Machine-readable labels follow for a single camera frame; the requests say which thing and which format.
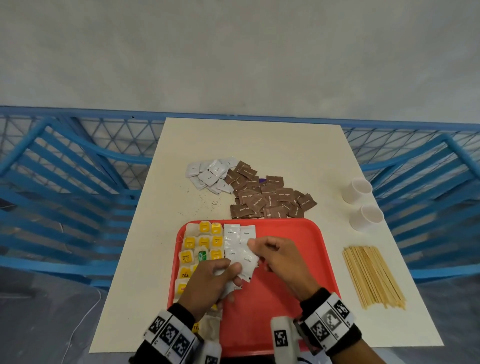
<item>black sleeve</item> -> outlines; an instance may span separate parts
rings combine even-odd
[[[193,315],[181,304],[174,303],[167,310],[180,320],[190,330],[192,329],[195,319]],[[128,362],[130,364],[170,364],[167,358],[160,354],[149,342],[143,341],[137,352],[132,356]]]
[[[328,297],[330,297],[330,292],[325,288],[320,288],[312,297],[310,297],[305,301],[300,302],[300,307],[302,309],[302,318],[306,319],[308,316],[314,313],[315,310],[318,307],[320,307],[328,299]],[[316,339],[315,336],[313,336],[310,330],[307,329],[305,331],[306,331],[305,334],[307,335],[310,343],[312,344],[318,343],[318,340]],[[353,344],[355,344],[357,341],[360,341],[360,340],[361,340],[361,331],[355,324],[353,324],[353,326],[350,328],[348,333],[346,333],[342,338],[340,338],[340,340],[336,343],[336,345],[332,347],[329,351],[327,351],[326,354],[331,357],[335,354],[338,354],[342,350],[349,348],[350,346],[352,346]]]

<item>hand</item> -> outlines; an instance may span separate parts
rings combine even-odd
[[[320,289],[292,240],[263,236],[249,239],[247,245],[267,262],[267,269],[278,275],[300,301],[312,297]]]
[[[219,269],[225,269],[225,271],[219,276],[215,276],[214,272]],[[240,272],[241,264],[230,265],[230,259],[200,262],[178,303],[195,317],[195,322],[198,322],[205,312],[218,301],[227,282],[232,280],[237,286],[241,286],[241,278],[237,277]]]

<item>white cup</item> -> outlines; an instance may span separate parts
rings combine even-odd
[[[357,231],[366,231],[383,220],[384,213],[377,205],[362,205],[350,216],[350,225]]]
[[[345,202],[354,204],[366,194],[372,192],[372,185],[364,178],[355,177],[350,184],[342,190]]]

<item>gray wall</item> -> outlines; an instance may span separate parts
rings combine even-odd
[[[1,0],[0,105],[477,122],[477,0]]]

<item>person's left hand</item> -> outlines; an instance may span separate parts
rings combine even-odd
[[[218,269],[225,269],[219,276],[214,275]],[[241,286],[241,264],[233,263],[230,259],[205,260],[200,262],[190,277],[178,303],[185,307],[195,317],[195,322],[205,315],[205,312],[215,304],[222,294],[225,285],[233,281]]]

